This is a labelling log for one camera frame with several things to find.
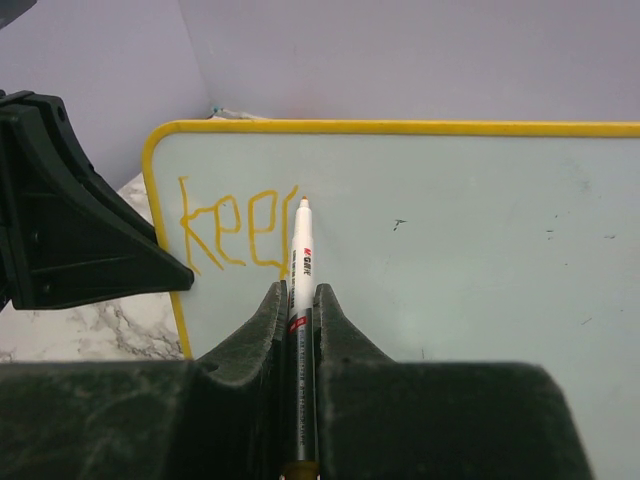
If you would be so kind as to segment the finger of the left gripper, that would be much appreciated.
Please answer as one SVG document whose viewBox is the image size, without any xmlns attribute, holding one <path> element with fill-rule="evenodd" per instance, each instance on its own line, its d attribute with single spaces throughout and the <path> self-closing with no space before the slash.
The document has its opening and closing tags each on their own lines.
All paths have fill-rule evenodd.
<svg viewBox="0 0 640 480">
<path fill-rule="evenodd" d="M 193 283 L 95 171 L 60 98 L 2 94 L 2 305 L 65 309 Z"/>
</svg>

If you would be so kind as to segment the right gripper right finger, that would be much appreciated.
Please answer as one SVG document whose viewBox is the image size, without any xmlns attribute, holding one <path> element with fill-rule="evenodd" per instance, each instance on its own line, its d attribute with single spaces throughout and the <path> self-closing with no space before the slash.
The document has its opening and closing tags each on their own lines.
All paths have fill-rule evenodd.
<svg viewBox="0 0 640 480">
<path fill-rule="evenodd" d="M 522 362 L 392 360 L 315 294 L 325 479 L 589 479 L 565 396 Z"/>
</svg>

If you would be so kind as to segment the yellow framed whiteboard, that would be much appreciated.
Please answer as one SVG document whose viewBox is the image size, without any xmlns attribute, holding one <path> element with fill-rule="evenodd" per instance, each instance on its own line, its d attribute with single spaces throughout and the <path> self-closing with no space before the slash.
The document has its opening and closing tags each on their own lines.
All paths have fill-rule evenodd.
<svg viewBox="0 0 640 480">
<path fill-rule="evenodd" d="M 288 276 L 308 198 L 314 279 L 386 354 L 539 364 L 596 476 L 638 477 L 637 124 L 181 120 L 142 165 L 188 357 Z"/>
</svg>

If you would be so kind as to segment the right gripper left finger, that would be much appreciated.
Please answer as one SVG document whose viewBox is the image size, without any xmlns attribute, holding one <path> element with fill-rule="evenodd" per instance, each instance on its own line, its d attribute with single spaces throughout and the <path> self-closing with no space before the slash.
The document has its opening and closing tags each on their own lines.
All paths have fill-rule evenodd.
<svg viewBox="0 0 640 480">
<path fill-rule="evenodd" d="M 1 368 L 5 479 L 275 479 L 286 286 L 197 360 Z"/>
</svg>

